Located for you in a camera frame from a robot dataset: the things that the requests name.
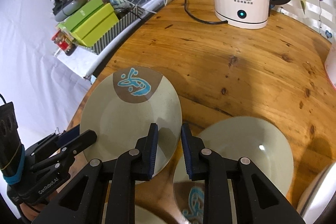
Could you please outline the plate with brown blue motif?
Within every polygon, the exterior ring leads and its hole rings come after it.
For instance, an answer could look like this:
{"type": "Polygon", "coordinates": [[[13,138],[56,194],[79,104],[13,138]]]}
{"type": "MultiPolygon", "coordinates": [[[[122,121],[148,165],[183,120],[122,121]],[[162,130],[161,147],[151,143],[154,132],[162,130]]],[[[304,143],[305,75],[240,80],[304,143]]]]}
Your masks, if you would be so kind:
{"type": "Polygon", "coordinates": [[[180,138],[182,110],[177,92],[162,73],[128,67],[112,73],[92,92],[80,121],[80,132],[93,130],[96,142],[84,150],[86,160],[116,159],[158,126],[154,174],[165,168],[180,138]]]}

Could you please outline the white ceramic bowl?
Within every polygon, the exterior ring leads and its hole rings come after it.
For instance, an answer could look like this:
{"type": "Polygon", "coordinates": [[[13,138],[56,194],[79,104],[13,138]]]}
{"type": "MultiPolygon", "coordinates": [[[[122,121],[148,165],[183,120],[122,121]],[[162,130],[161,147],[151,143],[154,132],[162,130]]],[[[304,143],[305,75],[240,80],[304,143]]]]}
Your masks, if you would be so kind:
{"type": "Polygon", "coordinates": [[[297,211],[305,223],[335,223],[335,162],[306,188],[297,211]]]}

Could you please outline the lime green box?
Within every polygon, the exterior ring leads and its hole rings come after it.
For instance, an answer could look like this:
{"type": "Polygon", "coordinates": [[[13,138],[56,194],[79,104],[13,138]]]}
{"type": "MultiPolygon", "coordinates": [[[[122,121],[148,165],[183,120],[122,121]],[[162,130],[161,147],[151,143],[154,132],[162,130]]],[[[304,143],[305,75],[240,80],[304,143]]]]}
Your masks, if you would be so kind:
{"type": "Polygon", "coordinates": [[[71,35],[81,45],[92,47],[118,21],[114,8],[107,3],[71,31],[71,35]]]}

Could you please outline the striped storage tray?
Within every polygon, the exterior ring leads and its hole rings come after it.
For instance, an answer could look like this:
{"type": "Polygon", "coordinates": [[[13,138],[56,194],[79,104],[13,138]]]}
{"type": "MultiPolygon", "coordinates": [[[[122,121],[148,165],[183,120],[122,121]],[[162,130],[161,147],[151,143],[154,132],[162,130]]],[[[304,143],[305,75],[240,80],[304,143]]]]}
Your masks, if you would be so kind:
{"type": "Polygon", "coordinates": [[[140,19],[145,13],[141,7],[135,7],[132,10],[127,9],[124,15],[113,27],[111,27],[88,51],[99,55],[120,33],[130,26],[136,19],[140,19]]]}

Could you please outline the grey handheld device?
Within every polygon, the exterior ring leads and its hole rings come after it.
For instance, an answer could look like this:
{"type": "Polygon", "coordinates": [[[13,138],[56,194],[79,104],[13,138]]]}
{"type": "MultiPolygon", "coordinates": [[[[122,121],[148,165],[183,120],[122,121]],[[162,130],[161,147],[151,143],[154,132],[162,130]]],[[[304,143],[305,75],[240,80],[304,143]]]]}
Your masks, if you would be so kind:
{"type": "Polygon", "coordinates": [[[57,22],[62,22],[78,9],[84,6],[89,0],[50,0],[54,7],[52,13],[57,22]]]}

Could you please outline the white plastic tub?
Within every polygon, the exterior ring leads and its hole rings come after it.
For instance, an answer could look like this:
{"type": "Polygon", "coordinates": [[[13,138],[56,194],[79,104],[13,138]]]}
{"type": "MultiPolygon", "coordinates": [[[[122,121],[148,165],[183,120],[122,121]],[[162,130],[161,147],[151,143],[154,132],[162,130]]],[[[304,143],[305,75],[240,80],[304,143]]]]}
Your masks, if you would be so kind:
{"type": "Polygon", "coordinates": [[[327,78],[332,84],[333,88],[336,89],[336,45],[333,43],[327,54],[327,58],[325,60],[325,71],[327,78]]]}

